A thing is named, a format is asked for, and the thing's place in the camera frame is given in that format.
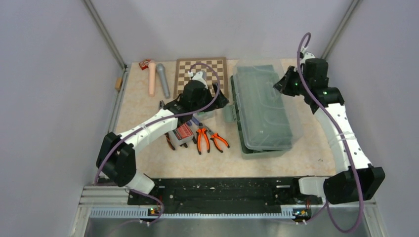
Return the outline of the blue handle screwdriver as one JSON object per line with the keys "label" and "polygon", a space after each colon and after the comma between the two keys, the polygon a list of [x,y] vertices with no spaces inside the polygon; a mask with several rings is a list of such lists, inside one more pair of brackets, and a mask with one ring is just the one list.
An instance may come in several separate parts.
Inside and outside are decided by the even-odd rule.
{"label": "blue handle screwdriver", "polygon": [[190,119],[190,121],[191,121],[191,123],[193,123],[196,127],[199,127],[199,125],[200,125],[200,121],[199,121],[197,118],[192,117],[192,118]]}

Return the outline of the red label screw box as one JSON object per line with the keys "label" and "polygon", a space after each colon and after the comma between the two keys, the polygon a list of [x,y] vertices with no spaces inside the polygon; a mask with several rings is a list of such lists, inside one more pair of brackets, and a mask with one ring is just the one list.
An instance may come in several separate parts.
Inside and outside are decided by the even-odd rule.
{"label": "red label screw box", "polygon": [[175,130],[170,131],[168,135],[170,142],[174,147],[187,145],[187,143],[192,141],[194,138],[193,131],[186,123],[176,128]]}

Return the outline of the green label screw box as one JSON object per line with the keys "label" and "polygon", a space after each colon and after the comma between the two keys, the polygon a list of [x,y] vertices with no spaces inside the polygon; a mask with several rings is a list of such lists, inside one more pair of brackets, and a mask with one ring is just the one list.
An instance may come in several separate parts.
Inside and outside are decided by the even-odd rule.
{"label": "green label screw box", "polygon": [[193,114],[193,116],[198,120],[198,121],[204,121],[210,118],[213,118],[215,116],[215,111],[209,111],[209,112],[198,112]]}

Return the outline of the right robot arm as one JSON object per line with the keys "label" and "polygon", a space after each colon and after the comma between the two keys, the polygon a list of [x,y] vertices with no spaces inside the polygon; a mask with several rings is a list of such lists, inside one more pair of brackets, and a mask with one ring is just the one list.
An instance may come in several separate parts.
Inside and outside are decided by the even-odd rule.
{"label": "right robot arm", "polygon": [[325,198],[330,204],[371,200],[385,179],[382,167],[375,167],[364,154],[346,115],[340,90],[328,85],[328,63],[312,58],[289,66],[274,88],[287,96],[303,96],[304,102],[320,123],[335,160],[336,174],[331,177],[295,178],[290,198],[304,203],[310,195]]}

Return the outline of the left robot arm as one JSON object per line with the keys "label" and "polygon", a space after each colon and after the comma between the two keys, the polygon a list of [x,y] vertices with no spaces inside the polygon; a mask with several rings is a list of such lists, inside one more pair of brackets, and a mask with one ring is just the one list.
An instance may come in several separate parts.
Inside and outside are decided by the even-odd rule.
{"label": "left robot arm", "polygon": [[136,156],[159,137],[189,121],[193,114],[225,107],[228,98],[217,83],[212,87],[215,94],[202,81],[192,79],[176,99],[166,103],[147,121],[121,134],[105,135],[96,161],[95,183],[103,173],[118,187],[140,192],[146,204],[155,203],[159,196],[155,182],[136,168]]}

